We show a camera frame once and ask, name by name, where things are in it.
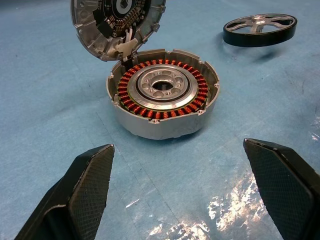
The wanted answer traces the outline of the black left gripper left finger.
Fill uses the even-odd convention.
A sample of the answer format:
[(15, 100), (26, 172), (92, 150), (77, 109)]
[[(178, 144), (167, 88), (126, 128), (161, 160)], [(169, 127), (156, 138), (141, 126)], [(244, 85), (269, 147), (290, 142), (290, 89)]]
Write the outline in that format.
[(14, 240), (95, 240), (107, 206), (115, 147), (78, 155), (43, 196)]

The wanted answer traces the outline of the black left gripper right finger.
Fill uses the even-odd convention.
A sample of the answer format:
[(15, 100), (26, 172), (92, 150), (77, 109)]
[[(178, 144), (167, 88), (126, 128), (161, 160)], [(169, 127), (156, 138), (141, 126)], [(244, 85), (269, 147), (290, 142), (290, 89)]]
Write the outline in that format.
[(243, 148), (283, 240), (320, 240), (320, 175), (290, 147), (245, 138)]

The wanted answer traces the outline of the black rotor ring silver spokes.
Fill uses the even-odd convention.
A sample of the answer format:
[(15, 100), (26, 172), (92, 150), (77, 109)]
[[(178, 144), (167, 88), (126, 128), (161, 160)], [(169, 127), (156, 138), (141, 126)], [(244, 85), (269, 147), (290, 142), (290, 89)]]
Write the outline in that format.
[(244, 16), (226, 23), (223, 40), (236, 47), (267, 47), (290, 40), (296, 32), (298, 19), (282, 13)]

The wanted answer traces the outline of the silver motor housing copper windings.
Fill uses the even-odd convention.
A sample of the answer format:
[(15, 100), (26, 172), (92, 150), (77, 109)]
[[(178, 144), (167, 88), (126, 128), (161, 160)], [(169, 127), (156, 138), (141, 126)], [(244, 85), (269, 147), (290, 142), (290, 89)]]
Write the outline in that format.
[(192, 134), (209, 120), (220, 91), (215, 69), (174, 49), (141, 51), (117, 62), (106, 80), (114, 114), (130, 133), (151, 140)]

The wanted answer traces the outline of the blue plastic table cover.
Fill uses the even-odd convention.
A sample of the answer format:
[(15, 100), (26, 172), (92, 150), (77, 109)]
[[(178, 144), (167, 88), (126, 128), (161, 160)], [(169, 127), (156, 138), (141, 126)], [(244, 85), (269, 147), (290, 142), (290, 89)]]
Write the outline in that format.
[[(297, 18), (294, 36), (263, 47), (223, 40), (258, 14)], [(88, 53), (69, 0), (0, 0), (0, 240), (12, 240), (76, 156), (113, 144), (96, 240), (282, 240), (243, 148), (294, 149), (320, 174), (320, 0), (167, 0), (142, 46), (209, 62), (220, 93), (207, 125), (167, 140), (135, 136), (106, 90), (114, 63)]]

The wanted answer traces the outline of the dark metal gear disc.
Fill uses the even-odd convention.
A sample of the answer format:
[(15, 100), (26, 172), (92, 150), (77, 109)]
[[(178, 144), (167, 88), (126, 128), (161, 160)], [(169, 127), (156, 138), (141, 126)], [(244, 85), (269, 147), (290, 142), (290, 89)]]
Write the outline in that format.
[(83, 47), (101, 61), (128, 60), (158, 31), (166, 0), (70, 0)]

